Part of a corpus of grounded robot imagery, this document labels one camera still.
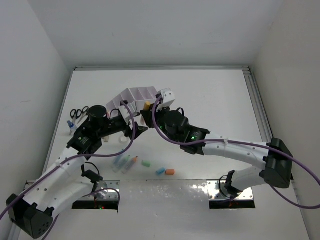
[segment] black scissors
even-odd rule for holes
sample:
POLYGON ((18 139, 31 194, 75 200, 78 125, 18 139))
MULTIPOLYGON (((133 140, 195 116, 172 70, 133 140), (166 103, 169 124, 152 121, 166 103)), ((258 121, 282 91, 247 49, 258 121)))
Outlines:
POLYGON ((89 107, 85 106, 82 110, 81 109, 72 109, 70 112, 70 117, 72 119, 72 122, 75 123, 77 119, 80 119, 80 121, 85 117, 86 113, 88 112, 89 107))

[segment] gray wall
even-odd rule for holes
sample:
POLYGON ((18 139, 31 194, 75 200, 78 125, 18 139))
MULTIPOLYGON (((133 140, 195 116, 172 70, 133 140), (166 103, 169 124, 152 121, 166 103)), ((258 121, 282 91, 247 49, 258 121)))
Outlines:
MULTIPOLYGON (((41 175, 70 73, 27 0, 0 1, 0 210, 41 175)), ((0 222, 6 240, 11 222, 0 222)))
POLYGON ((28 0, 67 66, 249 65, 282 0, 28 0))
MULTIPOLYGON (((275 137, 320 176, 320 1, 286 0, 254 64, 275 137)), ((320 189, 294 166, 298 195, 320 204, 320 189)), ((320 239, 320 210, 305 210, 311 239, 320 239)))

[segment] tabletop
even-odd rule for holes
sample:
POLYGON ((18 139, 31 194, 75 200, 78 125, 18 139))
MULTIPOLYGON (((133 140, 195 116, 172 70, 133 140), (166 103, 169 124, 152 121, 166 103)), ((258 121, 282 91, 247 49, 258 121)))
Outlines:
MULTIPOLYGON (((138 87, 155 87, 158 91, 171 88, 176 98, 171 107, 183 108, 191 125, 232 139, 262 141, 240 69, 74 71, 47 165, 59 157, 71 138, 67 121, 72 109, 105 106, 124 89, 138 87)), ((113 154, 124 149, 127 143, 120 143, 120 136, 110 136, 96 153, 113 154)), ((154 129, 135 140, 125 155, 150 161, 151 166, 138 162, 123 174, 112 171, 112 158, 90 159, 105 180, 120 180, 119 213, 68 209, 60 215, 48 239, 308 239, 300 210, 268 185, 252 188, 255 209, 209 209, 206 180, 247 168, 243 162, 187 154, 164 141, 154 129), (175 169, 176 173, 158 176, 155 171, 161 167, 175 169)), ((296 199, 292 186, 281 192, 296 199)), ((28 239, 21 232, 19 240, 28 239)))

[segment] robotic arm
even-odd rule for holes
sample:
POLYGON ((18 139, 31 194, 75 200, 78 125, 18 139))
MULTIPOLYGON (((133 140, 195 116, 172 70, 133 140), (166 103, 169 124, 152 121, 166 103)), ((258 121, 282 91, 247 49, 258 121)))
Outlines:
MULTIPOLYGON (((181 113, 179 108, 170 109, 175 96, 169 88, 158 92, 156 97, 162 99, 157 100, 159 104, 152 104, 148 110, 137 109, 134 104, 125 102, 126 106, 121 104, 118 107, 118 116, 110 119, 107 117, 105 107, 99 105, 91 107, 87 113, 88 118, 74 133, 62 155, 42 176, 46 176, 55 168, 58 169, 10 208, 8 211, 10 219, 31 237, 37 239, 50 228, 54 217, 82 196, 94 192, 97 184, 103 178, 93 171, 85 171, 84 163, 102 146, 101 138, 124 132, 126 137, 132 139, 133 130, 130 127, 128 109, 135 117, 141 114, 147 125, 143 127, 138 126, 136 122, 132 123, 132 128, 135 128, 136 132, 135 138, 148 128, 159 127, 169 141, 181 143, 180 148, 186 153, 221 156, 252 165, 247 169, 233 170, 228 173, 222 191, 230 197, 237 197, 245 189, 262 184, 269 184, 277 188, 290 186, 292 161, 267 149, 230 143, 231 140, 225 139, 224 136, 190 125, 183 111, 181 113), (152 119, 152 110, 155 110, 156 125, 152 119), (222 141, 197 143, 199 140, 207 139, 221 139, 222 141), (64 163, 66 159, 75 155, 86 156, 80 156, 64 163), (68 182, 79 168, 82 169, 82 175, 68 182)), ((255 144, 269 146, 291 156, 280 139, 273 138, 269 143, 255 144)), ((12 194, 6 204, 10 205, 17 197, 12 194)))

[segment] green eraser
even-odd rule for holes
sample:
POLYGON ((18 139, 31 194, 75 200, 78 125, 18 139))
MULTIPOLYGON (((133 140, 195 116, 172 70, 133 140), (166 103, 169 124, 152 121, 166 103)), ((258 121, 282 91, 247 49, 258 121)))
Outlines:
POLYGON ((142 164, 142 166, 145 166, 147 168, 150 168, 150 166, 151 166, 151 162, 145 161, 145 160, 142 160, 141 164, 142 164))

